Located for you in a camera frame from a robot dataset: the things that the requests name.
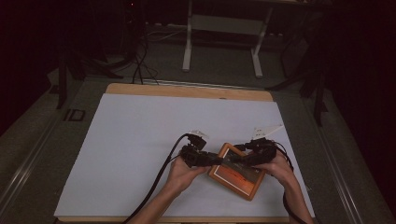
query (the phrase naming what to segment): dark background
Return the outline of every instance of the dark background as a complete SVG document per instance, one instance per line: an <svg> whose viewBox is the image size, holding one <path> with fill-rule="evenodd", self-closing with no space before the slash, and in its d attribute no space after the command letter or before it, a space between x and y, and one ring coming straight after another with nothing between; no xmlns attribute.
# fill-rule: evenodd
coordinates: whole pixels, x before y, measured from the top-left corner
<svg viewBox="0 0 396 224"><path fill-rule="evenodd" d="M101 6L101 2L106 1L92 2ZM183 24L186 3L185 0L148 0L146 21ZM212 8L212 5L203 4L201 10ZM117 46L121 46L120 22L124 19L116 12L119 7L113 9L111 20L100 21L101 18L92 15L90 1L0 3L0 134L50 88L47 73L58 66L60 42L67 40L90 57L99 59L106 58L106 50L121 51ZM230 10L221 13L234 13L231 7ZM332 91L393 215L396 214L396 201L392 200L396 198L396 183L391 179L396 154L392 141L396 114L395 11L394 1L359 1L353 10L330 17L327 33L321 37L324 46L335 46L326 86ZM287 18L284 22L271 23L269 32L286 32L285 22Z"/></svg>

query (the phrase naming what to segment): hand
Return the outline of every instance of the hand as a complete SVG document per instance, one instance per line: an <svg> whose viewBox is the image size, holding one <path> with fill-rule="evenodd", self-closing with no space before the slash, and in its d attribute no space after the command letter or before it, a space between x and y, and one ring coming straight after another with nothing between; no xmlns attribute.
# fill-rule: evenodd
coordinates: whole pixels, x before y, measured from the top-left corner
<svg viewBox="0 0 396 224"><path fill-rule="evenodd" d="M172 190L177 196L189 187L196 176L205 173L209 168L210 167L190 168L181 157L177 157L172 162L165 186L168 190Z"/></svg>
<svg viewBox="0 0 396 224"><path fill-rule="evenodd" d="M290 181L296 181L285 156L279 151L276 152L276 156L270 162L255 165L254 167L265 170L268 175L274 176L284 187Z"/></svg>

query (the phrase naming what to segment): person's right hand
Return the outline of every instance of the person's right hand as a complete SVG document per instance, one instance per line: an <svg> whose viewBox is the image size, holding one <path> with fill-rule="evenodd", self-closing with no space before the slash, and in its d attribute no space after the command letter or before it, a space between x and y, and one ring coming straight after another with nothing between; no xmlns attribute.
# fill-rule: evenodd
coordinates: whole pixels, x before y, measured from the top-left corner
<svg viewBox="0 0 396 224"><path fill-rule="evenodd" d="M270 162L254 167L265 170L268 175L274 176L284 187L288 182L296 180L285 156L279 151L276 151L276 156Z"/></svg>

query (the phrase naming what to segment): gray floor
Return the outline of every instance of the gray floor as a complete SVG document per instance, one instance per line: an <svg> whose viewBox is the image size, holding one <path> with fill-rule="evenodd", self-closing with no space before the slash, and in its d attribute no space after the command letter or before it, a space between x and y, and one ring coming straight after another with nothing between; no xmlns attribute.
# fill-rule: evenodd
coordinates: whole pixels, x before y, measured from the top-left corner
<svg viewBox="0 0 396 224"><path fill-rule="evenodd" d="M149 36L150 40L159 38L160 35ZM191 70L184 73L181 71L183 44L183 35L149 42L145 58L149 69L142 70L145 84L156 84L152 78L155 76L161 85L263 90L285 79L279 60L283 45L277 37L267 39L260 52L262 79L254 76L249 48L244 45L231 48L223 42L204 40L194 43ZM296 52L288 56L287 71L298 62ZM2 192L29 152L42 149L37 154L37 163L30 164L34 169L24 178L23 188L14 192L15 197L7 203L7 209L2 210L1 223L54 221L53 212L101 95L109 83L131 82L135 68L133 64L118 71L124 76L123 80L100 77L94 72L90 72L83 82L69 80L69 101L63 110L55 109L57 95L46 93L0 138ZM57 71L49 76L56 82ZM317 223L395 223L332 100L331 92L325 92L328 112L322 113L323 127L319 128L312 117L313 98L301 98L300 86L297 83L272 94L279 104L309 189ZM86 117L81 122L64 121L68 108L85 110Z"/></svg>

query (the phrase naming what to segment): table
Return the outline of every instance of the table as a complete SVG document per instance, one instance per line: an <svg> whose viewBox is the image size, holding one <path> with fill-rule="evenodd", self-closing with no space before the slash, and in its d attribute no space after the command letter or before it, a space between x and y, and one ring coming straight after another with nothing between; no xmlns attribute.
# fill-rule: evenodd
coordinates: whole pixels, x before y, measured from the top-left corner
<svg viewBox="0 0 396 224"><path fill-rule="evenodd" d="M242 35L256 35L257 44L251 49L251 58L253 61L254 72L257 78L262 77L262 66L259 60L259 52L264 40L268 23L271 20L274 7L303 7L308 10L326 10L328 6L323 6L321 1L296 1L296 0L257 0L268 5L263 21L243 20L235 18L224 18L208 15L198 15L192 12L192 0L189 0L188 19L187 19L187 41L184 51L182 70L190 71L191 63L191 32L192 30L206 30L215 32L225 32Z"/></svg>
<svg viewBox="0 0 396 224"><path fill-rule="evenodd" d="M117 99L122 99L122 104L119 104ZM135 103L140 102L136 110L133 110L133 108L138 105L130 104L129 101L131 100ZM256 113L255 111L259 107L262 108L263 104L268 106L268 108L272 107L274 109L268 109L268 113L262 116L274 118L267 119L266 123L277 123L276 120L280 119L280 114L276 103L272 101L271 94L266 91L129 84L109 85L99 104L75 166L66 182L55 216L66 222L124 220L133 212L134 205L140 203L140 198L144 196L143 194L147 193L150 183L152 184L155 174L166 157L165 154L169 152L167 149L161 149L169 148L175 143L176 139L170 138L172 134L183 134L181 132L181 130L185 129L183 125L190 122L185 118L197 119L192 124L196 126L203 125L208 131L213 131L213 127L220 130L222 128L228 130L227 133L220 133L219 130L215 130L212 133L217 133L215 135L218 136L211 136L207 140L204 150L216 151L218 144L224 141L232 139L246 142L249 140L252 132L245 132L244 123L249 124L249 128L252 123L262 123L249 116L241 118L243 123L233 121L233 116L240 118L239 105L242 106L241 108L244 108L244 105L251 105L252 107L249 110L243 110L244 113L248 114ZM172 104L174 102L180 105L180 108L176 108L176 111L179 111L177 114L173 113L175 107ZM152 109L153 106L157 105L162 109L161 111ZM218 115L215 118L217 123L226 127L219 127L219 125L209 127L216 123L210 120L209 115L213 113L211 111L216 112L216 107L218 106L220 108L231 106L234 111L228 110L227 114L220 115L216 113ZM185 111L196 111L202 107L204 109L200 110L199 113L207 112L207 114L202 116L202 118L207 118L207 120L199 118L199 114L190 115L184 113ZM227 117L231 122L224 123L219 120L223 117ZM129 119L135 119L133 125L128 123ZM183 122L176 124L175 120L178 119ZM273 137L274 139L282 140L282 145L287 149L295 167L295 174L302 184L308 208L313 216L312 205L285 129L274 133ZM162 184L163 182L160 181L157 189L160 189ZM257 192L255 199L252 202L248 202L233 192L225 190L214 181L210 181L207 176L201 175L194 180L194 184L190 188L174 201L164 214L164 217L160 219L160 222L285 222L288 218L286 211L283 211L282 194L283 188L277 181L274 178L267 177L264 178L261 189ZM238 211L235 213L234 210L228 211L228 208L221 209L219 204L222 204L222 206L227 204L227 207L233 209L238 208ZM261 204L271 204L270 209L262 208ZM213 215L216 214L213 211L214 208L219 210L220 216ZM271 214L280 214L281 216L271 216Z"/></svg>

